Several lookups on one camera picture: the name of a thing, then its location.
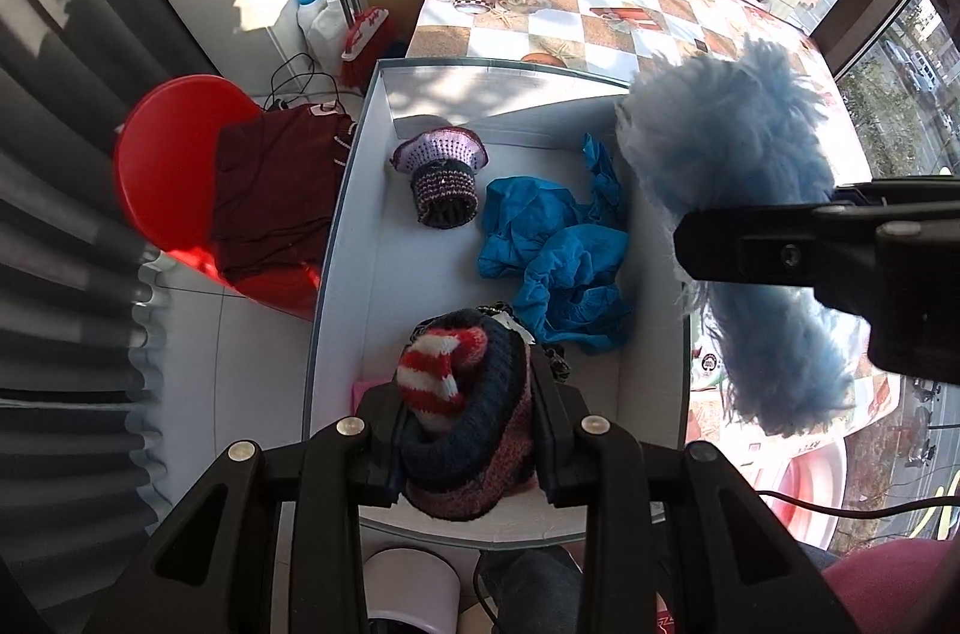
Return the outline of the purple knitted hat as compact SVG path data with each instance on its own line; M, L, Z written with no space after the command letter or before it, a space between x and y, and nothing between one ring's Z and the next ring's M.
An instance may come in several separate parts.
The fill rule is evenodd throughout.
M392 168L410 178L418 223L435 230L454 230L477 217L477 175L487 164L480 137L454 125L405 140L391 157Z

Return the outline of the red plastic stool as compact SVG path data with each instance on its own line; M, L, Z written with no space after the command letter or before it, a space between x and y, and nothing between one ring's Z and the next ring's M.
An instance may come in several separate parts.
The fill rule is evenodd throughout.
M218 75L167 80L133 106L114 146L122 212L149 244L208 280L267 308L314 317L319 270L299 267L229 281L212 239L217 146L228 125L256 121L260 106Z

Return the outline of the grey white storage box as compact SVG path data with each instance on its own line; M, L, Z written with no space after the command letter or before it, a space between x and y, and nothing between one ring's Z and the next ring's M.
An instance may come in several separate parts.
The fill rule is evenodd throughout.
M358 380L387 379L415 325L454 309L514 298L514 278L477 270L477 221L438 231L418 223L395 147L443 124L473 130L487 148L477 182L535 176L590 197L583 140L615 139L615 106L628 86L586 72L500 59L395 59L374 72L358 118L327 246L313 332L304 429L350 410ZM566 348L569 380L590 411L641 442L677 447L685 436L690 330L661 215L615 166L628 194L630 249L617 275L630 304L630 336L613 353Z

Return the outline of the light blue fluffy plush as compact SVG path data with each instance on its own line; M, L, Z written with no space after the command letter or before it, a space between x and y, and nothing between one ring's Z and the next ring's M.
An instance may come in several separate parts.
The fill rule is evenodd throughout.
M748 40L736 61L698 54L636 82L617 107L620 153L706 309L736 412L773 436L853 405L864 320L823 306L807 267L812 214L835 180L823 116L788 52Z

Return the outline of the patterned checkered tablecloth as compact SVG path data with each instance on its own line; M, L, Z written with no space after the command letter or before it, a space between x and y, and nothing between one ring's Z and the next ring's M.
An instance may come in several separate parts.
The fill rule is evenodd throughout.
M630 88L628 158L669 214L722 192L827 200L867 161L814 43L754 0L425 0L416 58L508 59ZM701 286L704 426L773 436L855 431L890 407L861 319L805 288Z

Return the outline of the white plastic jug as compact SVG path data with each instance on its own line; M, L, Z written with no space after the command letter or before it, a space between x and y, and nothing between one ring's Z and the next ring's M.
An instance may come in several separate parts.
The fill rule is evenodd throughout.
M342 74L347 15L340 0L296 0L296 21L314 61L325 74Z

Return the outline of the white bucket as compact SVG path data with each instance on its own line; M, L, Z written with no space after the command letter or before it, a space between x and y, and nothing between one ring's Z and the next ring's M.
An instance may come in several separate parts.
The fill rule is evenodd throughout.
M386 548L363 564L371 623L400 624L402 631L455 632L460 579L446 559L416 548Z

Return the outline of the red white striped knit hat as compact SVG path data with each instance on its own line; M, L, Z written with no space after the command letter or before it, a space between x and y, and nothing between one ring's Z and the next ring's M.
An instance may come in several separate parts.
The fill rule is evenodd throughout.
M410 421L398 439L410 504L433 519L480 519L534 476L530 345L478 309L420 327L394 384Z

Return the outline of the blue cloth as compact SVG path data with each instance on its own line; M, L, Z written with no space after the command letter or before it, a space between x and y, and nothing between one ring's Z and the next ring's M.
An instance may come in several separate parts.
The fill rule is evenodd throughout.
M628 205L607 146L587 134L581 153L587 202L535 176L487 185L477 270L519 280L512 313L535 340L601 354L630 335L631 308L617 283L630 246Z

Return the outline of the dark red garment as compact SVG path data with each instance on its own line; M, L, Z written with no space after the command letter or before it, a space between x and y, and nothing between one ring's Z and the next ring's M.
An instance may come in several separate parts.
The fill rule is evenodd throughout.
M231 283L324 259L355 121L340 107L301 104L228 125L218 136L212 236Z

